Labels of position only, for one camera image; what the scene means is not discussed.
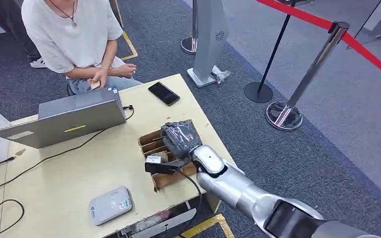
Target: stanchion base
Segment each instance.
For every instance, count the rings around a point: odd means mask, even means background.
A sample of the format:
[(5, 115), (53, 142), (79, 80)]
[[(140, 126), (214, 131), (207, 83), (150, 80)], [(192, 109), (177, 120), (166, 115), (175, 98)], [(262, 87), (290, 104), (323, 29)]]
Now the stanchion base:
[(193, 72), (193, 68), (188, 69), (187, 72), (189, 78), (195, 82), (197, 88), (202, 88), (206, 85), (217, 82), (217, 80), (212, 75), (204, 79), (198, 78), (198, 76)]
[(196, 46), (192, 48), (192, 36), (186, 37), (182, 40), (181, 43), (182, 50), (190, 55), (195, 55), (196, 54)]
[(258, 93), (257, 90), (259, 85), (259, 82), (248, 83), (244, 88), (245, 96), (256, 103), (267, 103), (271, 101), (274, 96), (272, 89), (268, 85), (264, 84)]
[(278, 125), (276, 123), (277, 118), (284, 109), (285, 105), (286, 102), (275, 102), (269, 104), (269, 106), (266, 108), (266, 120), (269, 122), (269, 124), (278, 130), (292, 131), (302, 124), (303, 114), (300, 113), (297, 107), (293, 107), (284, 123)]

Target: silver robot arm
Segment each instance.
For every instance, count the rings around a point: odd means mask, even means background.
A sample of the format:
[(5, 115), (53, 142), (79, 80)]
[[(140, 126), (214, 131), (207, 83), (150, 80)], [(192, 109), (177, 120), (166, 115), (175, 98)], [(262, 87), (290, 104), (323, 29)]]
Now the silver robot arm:
[(379, 238), (336, 221), (325, 221), (305, 203), (257, 187), (207, 145), (196, 147), (190, 155), (197, 167), (199, 185), (242, 212), (270, 238)]

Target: gray carpet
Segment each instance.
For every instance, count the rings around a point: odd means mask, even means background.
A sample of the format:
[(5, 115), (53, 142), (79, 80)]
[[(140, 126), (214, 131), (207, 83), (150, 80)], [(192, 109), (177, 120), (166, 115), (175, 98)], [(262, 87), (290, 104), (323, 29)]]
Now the gray carpet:
[[(192, 66), (193, 56), (179, 48), (180, 40), (190, 33), (189, 6), (181, 0), (123, 0), (119, 4), (126, 31), (138, 51), (138, 57), (128, 62), (138, 64), (135, 77), (139, 81), (149, 82)], [(61, 76), (31, 69), (14, 44), (10, 37), (0, 35), (0, 113), (8, 119), (32, 115), (40, 102), (65, 96)], [(197, 89), (186, 77), (185, 81), (247, 176), (265, 190), (304, 201), (327, 219), (381, 236), (381, 190), (309, 120), (291, 133), (272, 128), (264, 119), (267, 105), (252, 103), (243, 95), (243, 87), (259, 80), (261, 74), (233, 47), (226, 45), (217, 65), (233, 72), (223, 84)], [(285, 100), (273, 90), (275, 100)], [(241, 214), (227, 206), (219, 212), (235, 237), (258, 236), (252, 222)], [(194, 223), (207, 216), (204, 209)], [(178, 229), (165, 237), (176, 235)], [(209, 238), (212, 233), (216, 231), (198, 237)]]
[[(378, 1), (316, 0), (297, 8), (330, 21), (346, 21), (355, 34)], [(255, 0), (223, 0), (223, 4), (231, 31), (228, 42), (264, 72), (285, 14)], [(327, 37), (325, 30), (291, 18), (269, 82), (289, 98)], [(365, 46), (381, 59), (380, 41)], [(298, 106), (381, 189), (381, 70), (346, 47), (343, 42), (336, 47)]]

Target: yellow floor tape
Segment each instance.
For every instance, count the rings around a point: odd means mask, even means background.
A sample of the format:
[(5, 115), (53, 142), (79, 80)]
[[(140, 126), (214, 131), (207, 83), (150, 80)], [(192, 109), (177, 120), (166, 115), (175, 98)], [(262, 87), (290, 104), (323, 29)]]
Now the yellow floor tape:
[(137, 57), (138, 56), (138, 52), (136, 52), (135, 47), (133, 46), (132, 42), (130, 41), (130, 39), (127, 36), (125, 31), (123, 33), (123, 37), (124, 37), (124, 39), (126, 41), (127, 46), (129, 47), (130, 51), (132, 52), (132, 55), (131, 56), (125, 56), (125, 57), (121, 58), (121, 60), (128, 60), (128, 59)]
[(199, 223), (195, 227), (190, 228), (189, 230), (183, 232), (181, 235), (183, 235), (186, 238), (191, 238), (191, 237), (205, 231), (206, 229), (214, 226), (217, 223), (220, 224), (221, 229), (223, 230), (226, 238), (234, 238), (234, 235), (231, 232), (230, 227), (227, 224), (226, 219), (224, 218), (223, 214), (218, 214), (215, 217), (212, 217), (212, 218), (210, 218), (210, 219), (208, 219), (202, 223)]

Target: man's hand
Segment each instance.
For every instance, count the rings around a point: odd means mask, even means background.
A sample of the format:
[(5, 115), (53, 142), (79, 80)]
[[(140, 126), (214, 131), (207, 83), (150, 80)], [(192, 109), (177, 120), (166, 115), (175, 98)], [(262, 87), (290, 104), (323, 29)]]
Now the man's hand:
[(110, 69), (110, 75), (131, 78), (134, 71), (136, 71), (136, 65), (133, 63), (127, 63)]
[(100, 81), (100, 88), (104, 88), (107, 81), (107, 74), (108, 74), (108, 70), (101, 69), (94, 75), (94, 78), (89, 78), (87, 81), (90, 85), (91, 83), (96, 83)]

